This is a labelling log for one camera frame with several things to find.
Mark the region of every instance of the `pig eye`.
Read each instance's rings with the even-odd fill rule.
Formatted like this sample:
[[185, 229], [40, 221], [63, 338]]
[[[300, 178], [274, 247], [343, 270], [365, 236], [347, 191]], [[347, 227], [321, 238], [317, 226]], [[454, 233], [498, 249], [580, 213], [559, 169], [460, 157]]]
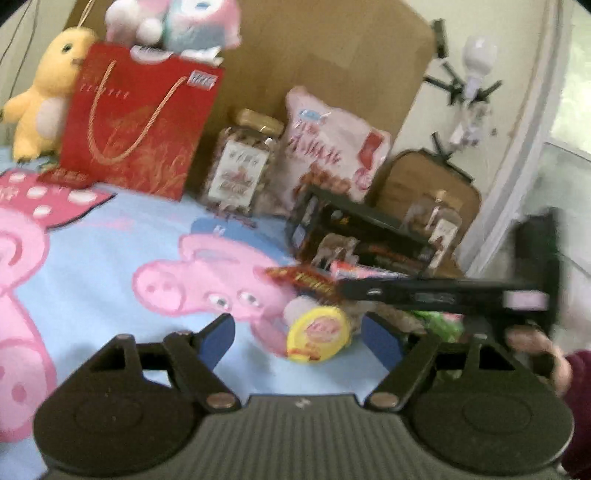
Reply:
[[253, 307], [261, 306], [261, 303], [256, 299], [256, 297], [252, 293], [248, 293], [247, 291], [243, 291], [240, 294], [240, 299]]
[[221, 295], [218, 295], [216, 293], [212, 293], [211, 295], [209, 295], [209, 297], [207, 297], [207, 299], [209, 300], [209, 303], [211, 303], [213, 306], [215, 306], [217, 308], [225, 310], [226, 312], [228, 310], [230, 310], [230, 302], [228, 302]]

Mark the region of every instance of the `human hand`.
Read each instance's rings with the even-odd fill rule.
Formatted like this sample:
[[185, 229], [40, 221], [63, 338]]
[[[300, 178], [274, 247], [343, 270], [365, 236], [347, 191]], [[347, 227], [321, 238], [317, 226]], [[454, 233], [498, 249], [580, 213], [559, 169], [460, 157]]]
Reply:
[[567, 392], [572, 380], [572, 368], [562, 350], [553, 344], [544, 332], [529, 326], [516, 326], [507, 331], [506, 340], [516, 352], [528, 355], [552, 354], [555, 367], [550, 375], [550, 381], [559, 396]]

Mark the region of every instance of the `maroon sleeve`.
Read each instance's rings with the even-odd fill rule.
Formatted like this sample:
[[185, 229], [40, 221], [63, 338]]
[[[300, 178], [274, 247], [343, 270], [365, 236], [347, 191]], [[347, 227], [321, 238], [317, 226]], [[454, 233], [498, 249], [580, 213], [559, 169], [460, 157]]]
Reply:
[[563, 466], [573, 478], [591, 480], [591, 351], [577, 352], [566, 359], [573, 378], [563, 400], [573, 412], [574, 437]]

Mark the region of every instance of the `glass jar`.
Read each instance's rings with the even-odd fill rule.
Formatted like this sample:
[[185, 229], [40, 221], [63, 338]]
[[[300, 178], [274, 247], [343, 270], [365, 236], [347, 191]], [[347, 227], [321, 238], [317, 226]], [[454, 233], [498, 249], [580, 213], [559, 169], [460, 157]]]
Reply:
[[462, 217], [458, 213], [461, 208], [459, 199], [445, 190], [436, 190], [423, 195], [408, 209], [402, 228], [426, 236], [429, 243], [437, 248], [428, 267], [431, 273], [441, 264], [462, 226]]
[[284, 125], [249, 109], [237, 111], [233, 121], [219, 135], [202, 201], [250, 215], [271, 178]]

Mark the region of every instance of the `gift bag rope handle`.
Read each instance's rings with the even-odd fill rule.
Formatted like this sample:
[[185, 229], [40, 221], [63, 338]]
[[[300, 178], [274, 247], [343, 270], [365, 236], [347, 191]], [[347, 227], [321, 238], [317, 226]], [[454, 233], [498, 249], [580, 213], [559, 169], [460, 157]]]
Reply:
[[92, 153], [93, 157], [99, 163], [101, 163], [103, 165], [114, 165], [114, 164], [119, 163], [120, 161], [126, 159], [127, 157], [129, 157], [129, 155], [137, 148], [137, 146], [140, 143], [142, 143], [142, 140], [148, 134], [148, 132], [150, 131], [150, 128], [152, 128], [154, 122], [158, 119], [160, 112], [162, 112], [162, 109], [166, 106], [167, 102], [174, 95], [174, 92], [176, 92], [178, 87], [180, 87], [187, 80], [187, 77], [179, 78], [177, 83], [175, 83], [173, 85], [173, 87], [168, 91], [168, 93], [166, 94], [166, 97], [164, 97], [164, 100], [162, 100], [162, 102], [160, 102], [160, 105], [158, 105], [158, 108], [155, 110], [154, 114], [152, 115], [152, 117], [150, 118], [148, 123], [146, 124], [145, 128], [140, 133], [140, 135], [139, 135], [138, 139], [135, 141], [135, 143], [133, 145], [131, 145], [131, 147], [129, 147], [127, 150], [125, 150], [121, 155], [118, 155], [115, 158], [109, 158], [109, 157], [105, 157], [101, 153], [101, 151], [99, 150], [99, 147], [96, 145], [95, 116], [96, 116], [96, 108], [99, 105], [100, 97], [103, 95], [103, 93], [106, 90], [105, 85], [106, 85], [107, 81], [109, 80], [109, 77], [111, 76], [111, 72], [115, 68], [115, 65], [117, 65], [117, 62], [114, 60], [109, 65], [109, 68], [107, 68], [107, 71], [105, 72], [105, 76], [103, 77], [103, 80], [100, 83], [99, 89], [96, 92], [95, 100], [92, 102], [92, 107], [90, 109], [90, 116], [88, 119], [88, 147], [89, 147], [90, 152]]
[[86, 19], [90, 15], [92, 7], [95, 6], [95, 2], [96, 2], [96, 0], [88, 0], [88, 3], [84, 7], [84, 11], [82, 12], [82, 15], [80, 16], [80, 21], [78, 22], [78, 28], [80, 28], [82, 25], [84, 25], [84, 22], [86, 21]]

